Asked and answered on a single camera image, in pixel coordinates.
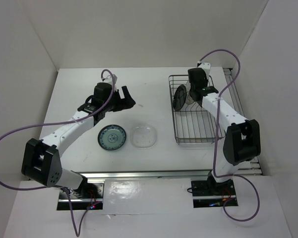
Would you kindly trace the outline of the clear textured square plate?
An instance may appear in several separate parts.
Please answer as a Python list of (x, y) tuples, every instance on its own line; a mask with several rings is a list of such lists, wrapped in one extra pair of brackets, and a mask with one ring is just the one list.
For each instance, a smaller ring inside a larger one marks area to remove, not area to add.
[(130, 141), (136, 148), (150, 148), (157, 141), (156, 129), (150, 125), (136, 126), (130, 133)]

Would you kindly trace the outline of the black round plate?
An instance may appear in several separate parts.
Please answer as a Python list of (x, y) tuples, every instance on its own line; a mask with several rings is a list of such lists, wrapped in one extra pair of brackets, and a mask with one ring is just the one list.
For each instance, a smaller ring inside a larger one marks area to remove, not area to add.
[(176, 112), (180, 111), (183, 108), (186, 102), (186, 97), (187, 97), (186, 87), (182, 84), (177, 88), (173, 98), (173, 109)]

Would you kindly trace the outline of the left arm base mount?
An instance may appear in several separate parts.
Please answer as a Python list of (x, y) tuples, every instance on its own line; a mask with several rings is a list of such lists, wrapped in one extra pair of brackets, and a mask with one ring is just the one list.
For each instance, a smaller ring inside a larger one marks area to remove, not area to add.
[[(90, 206), (90, 210), (102, 210), (103, 209), (103, 197), (104, 197), (104, 180), (96, 180), (90, 182), (92, 186), (85, 191), (69, 189), (69, 197), (72, 204), (72, 209), (85, 210), (87, 206)], [(69, 202), (67, 194), (60, 190), (57, 203), (58, 211), (69, 211)]]

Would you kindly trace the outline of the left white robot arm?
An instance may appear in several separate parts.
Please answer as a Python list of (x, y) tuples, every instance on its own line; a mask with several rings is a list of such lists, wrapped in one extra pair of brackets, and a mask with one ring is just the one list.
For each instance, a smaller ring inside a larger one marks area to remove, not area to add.
[(92, 129), (107, 112), (131, 109), (136, 102), (128, 88), (121, 88), (122, 98), (110, 83), (100, 82), (72, 118), (65, 125), (41, 139), (30, 139), (25, 146), (21, 172), (45, 187), (66, 187), (77, 198), (93, 194), (99, 189), (87, 177), (62, 168), (61, 157), (82, 134)]

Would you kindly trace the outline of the blue white patterned plate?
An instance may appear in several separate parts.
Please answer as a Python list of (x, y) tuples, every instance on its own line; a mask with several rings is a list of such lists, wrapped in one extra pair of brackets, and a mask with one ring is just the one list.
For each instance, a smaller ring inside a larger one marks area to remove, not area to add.
[(98, 134), (98, 143), (106, 151), (115, 151), (126, 142), (127, 133), (119, 125), (111, 124), (101, 129)]

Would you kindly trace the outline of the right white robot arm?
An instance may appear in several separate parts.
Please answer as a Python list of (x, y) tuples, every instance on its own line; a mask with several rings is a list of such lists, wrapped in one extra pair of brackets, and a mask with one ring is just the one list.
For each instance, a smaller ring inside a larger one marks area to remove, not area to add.
[(215, 87), (209, 86), (204, 69), (189, 69), (188, 81), (191, 98), (216, 119), (212, 179), (207, 181), (206, 188), (209, 193), (218, 194), (242, 163), (260, 155), (259, 123), (240, 115)]

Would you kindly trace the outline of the smoky clear square plate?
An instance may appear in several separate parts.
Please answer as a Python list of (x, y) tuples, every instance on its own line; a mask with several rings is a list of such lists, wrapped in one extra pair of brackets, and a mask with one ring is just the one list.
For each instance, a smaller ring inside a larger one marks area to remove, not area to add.
[[(193, 90), (192, 90), (193, 97), (191, 96), (191, 86), (193, 86)], [(185, 101), (186, 104), (191, 105), (196, 101), (200, 101), (201, 96), (196, 84), (191, 84), (190, 81), (188, 80), (185, 85), (185, 88), (186, 88), (186, 101)]]

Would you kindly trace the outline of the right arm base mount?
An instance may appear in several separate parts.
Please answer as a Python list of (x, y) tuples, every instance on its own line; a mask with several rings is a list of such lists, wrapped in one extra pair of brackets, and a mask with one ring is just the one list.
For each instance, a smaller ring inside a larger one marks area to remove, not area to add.
[(193, 180), (191, 187), (186, 190), (192, 194), (194, 208), (210, 208), (238, 206), (236, 190), (232, 179), (222, 183), (216, 183), (209, 172), (206, 180)]

